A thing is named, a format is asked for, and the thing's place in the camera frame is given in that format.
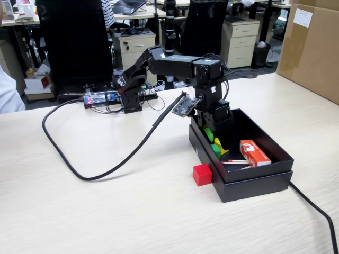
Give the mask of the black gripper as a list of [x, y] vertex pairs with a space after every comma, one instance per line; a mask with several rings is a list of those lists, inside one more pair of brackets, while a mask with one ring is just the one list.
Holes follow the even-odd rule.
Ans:
[[[198, 126], [208, 141], [215, 136], [219, 139], [223, 149], [229, 149], [234, 138], [235, 121], [229, 102], [219, 100], [212, 105], [203, 106], [199, 103], [197, 109]], [[216, 125], [215, 136], [208, 125]]]

